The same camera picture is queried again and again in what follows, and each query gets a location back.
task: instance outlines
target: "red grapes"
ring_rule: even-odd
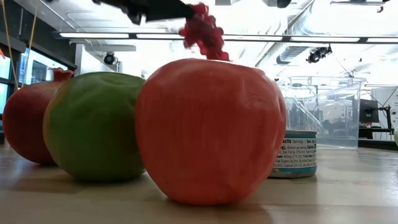
[[[203,3],[191,7],[196,13],[192,19],[187,19],[185,27],[179,32],[184,36],[184,47],[197,44],[200,54],[207,59],[229,61],[228,53],[222,50],[224,31],[216,26],[216,18],[209,15],[209,7]]]

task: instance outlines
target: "nutrition facts label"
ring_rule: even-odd
[[[317,165],[317,140],[315,138],[285,138],[274,168],[308,168]]]

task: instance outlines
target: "can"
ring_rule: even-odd
[[[317,171],[317,133],[287,130],[271,178],[310,177]]]

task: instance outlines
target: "transparent container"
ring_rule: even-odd
[[[287,129],[316,131],[317,149],[357,149],[364,78],[288,77],[278,82]]]

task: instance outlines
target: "table surface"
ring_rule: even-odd
[[[0,148],[0,223],[398,223],[398,152],[318,150],[316,177],[266,180],[227,207],[167,199],[148,175],[130,183],[81,184]]]

